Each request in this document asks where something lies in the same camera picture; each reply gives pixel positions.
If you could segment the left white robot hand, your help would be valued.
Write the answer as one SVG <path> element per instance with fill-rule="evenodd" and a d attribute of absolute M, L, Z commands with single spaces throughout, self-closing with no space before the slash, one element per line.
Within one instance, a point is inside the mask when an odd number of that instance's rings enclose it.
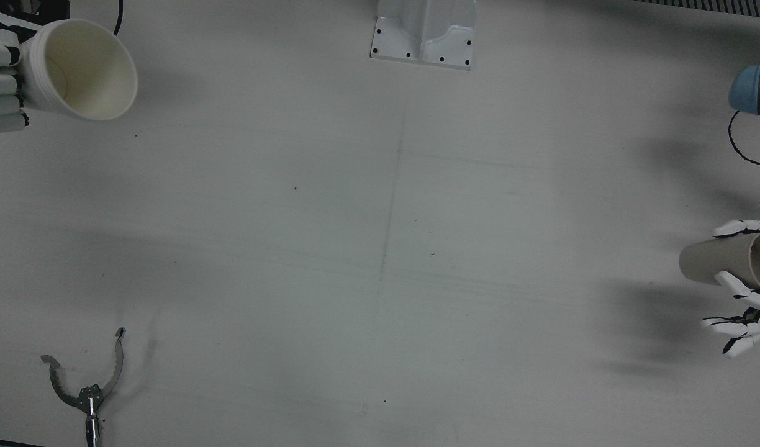
<path fill-rule="evenodd" d="M 760 220 L 730 220 L 712 233 L 713 237 L 720 239 L 751 234 L 760 234 Z M 701 326 L 709 328 L 712 333 L 730 337 L 722 353 L 726 358 L 735 358 L 760 341 L 760 288 L 747 286 L 743 280 L 729 271 L 717 272 L 714 280 L 723 286 L 732 298 L 749 305 L 740 316 L 707 317 L 701 320 Z"/>

